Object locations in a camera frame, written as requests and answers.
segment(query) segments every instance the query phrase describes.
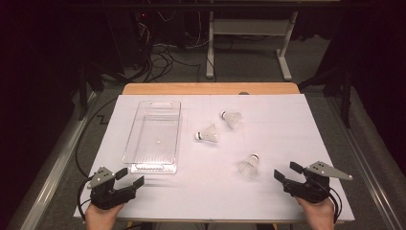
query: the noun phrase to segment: human hand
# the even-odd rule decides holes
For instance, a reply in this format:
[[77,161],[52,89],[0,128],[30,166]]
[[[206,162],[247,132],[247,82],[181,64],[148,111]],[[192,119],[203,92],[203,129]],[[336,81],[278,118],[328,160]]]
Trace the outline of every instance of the human hand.
[[313,230],[334,229],[334,205],[329,198],[319,203],[310,203],[295,197],[304,209],[307,223]]
[[96,205],[89,204],[86,209],[86,229],[87,230],[111,230],[116,221],[117,214],[124,207],[124,204],[117,205],[109,210],[103,210]]

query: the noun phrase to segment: transparent plastic tray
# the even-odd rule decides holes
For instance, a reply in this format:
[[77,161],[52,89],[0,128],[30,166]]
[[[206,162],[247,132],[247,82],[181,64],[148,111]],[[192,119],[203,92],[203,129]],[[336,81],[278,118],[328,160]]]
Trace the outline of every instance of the transparent plastic tray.
[[180,102],[140,102],[123,162],[133,173],[175,173]]

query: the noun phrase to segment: white shuttlecock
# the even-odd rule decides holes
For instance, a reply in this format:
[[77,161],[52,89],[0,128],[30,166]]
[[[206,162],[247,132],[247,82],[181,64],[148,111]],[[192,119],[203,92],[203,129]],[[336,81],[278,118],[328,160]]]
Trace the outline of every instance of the white shuttlecock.
[[232,129],[237,128],[242,123],[242,116],[239,112],[222,111],[220,115]]
[[203,131],[196,132],[194,134],[194,138],[196,140],[206,140],[211,142],[218,142],[218,134],[217,130],[215,129],[215,125],[212,124],[211,126],[207,127]]
[[238,169],[243,175],[254,178],[258,175],[258,161],[258,155],[252,154],[244,161],[238,163]]

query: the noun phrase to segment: dark background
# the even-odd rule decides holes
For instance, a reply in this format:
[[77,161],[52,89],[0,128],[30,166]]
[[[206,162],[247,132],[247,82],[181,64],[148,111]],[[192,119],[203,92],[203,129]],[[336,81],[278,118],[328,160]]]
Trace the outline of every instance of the dark background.
[[[93,61],[117,73],[125,63],[105,13],[71,12],[52,0],[0,4],[4,175],[0,228],[4,229],[72,115],[71,96],[78,90],[81,66]],[[319,72],[342,59],[353,60],[353,85],[388,150],[406,173],[406,16],[400,4],[385,1],[377,10],[345,14],[300,12],[292,39],[333,37]],[[207,16],[203,13],[202,21],[207,21]],[[182,46],[185,31],[198,33],[192,17],[195,13],[185,12],[176,14],[168,24],[151,21],[151,30]],[[208,24],[202,26],[207,31]]]

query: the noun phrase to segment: white table surface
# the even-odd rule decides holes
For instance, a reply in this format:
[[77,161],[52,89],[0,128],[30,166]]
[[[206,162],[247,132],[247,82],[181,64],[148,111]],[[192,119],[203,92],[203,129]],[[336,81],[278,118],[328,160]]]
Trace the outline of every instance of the white table surface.
[[[308,166],[323,161],[331,166],[326,147],[304,95],[122,95],[119,97],[91,174],[100,166],[113,173],[126,167],[123,155],[140,101],[181,102],[181,127],[176,174],[130,173],[115,189],[144,175],[146,184],[118,214],[119,219],[150,221],[305,221],[303,209],[283,191],[274,170],[305,182],[289,169],[290,161]],[[243,124],[231,130],[219,116],[238,111]],[[210,124],[219,142],[196,141],[194,134]],[[259,155],[259,175],[244,177],[237,163]],[[330,179],[343,201],[339,220],[354,220],[338,179]],[[81,200],[90,197],[85,189]]]

